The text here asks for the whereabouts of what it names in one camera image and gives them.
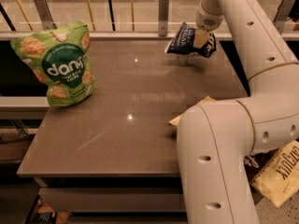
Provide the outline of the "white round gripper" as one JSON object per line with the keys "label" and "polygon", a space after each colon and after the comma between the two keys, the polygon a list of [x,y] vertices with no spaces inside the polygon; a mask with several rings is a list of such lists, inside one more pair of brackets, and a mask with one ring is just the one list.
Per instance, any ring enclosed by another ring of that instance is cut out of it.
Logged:
{"label": "white round gripper", "polygon": [[224,16],[222,13],[220,14],[209,13],[205,11],[202,5],[199,5],[195,15],[195,22],[198,28],[205,28],[205,29],[197,29],[195,31],[193,46],[198,49],[203,47],[205,43],[208,41],[208,39],[210,38],[209,31],[214,31],[218,29],[221,26],[223,19]]}

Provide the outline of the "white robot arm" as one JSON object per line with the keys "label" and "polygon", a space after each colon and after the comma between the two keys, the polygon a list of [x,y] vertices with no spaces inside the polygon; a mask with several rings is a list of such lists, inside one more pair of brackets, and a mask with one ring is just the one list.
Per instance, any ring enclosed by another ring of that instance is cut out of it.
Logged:
{"label": "white robot arm", "polygon": [[250,95],[188,109],[178,125],[178,163],[189,224],[260,224],[244,158],[298,137],[299,63],[257,0],[201,0],[222,13]]}

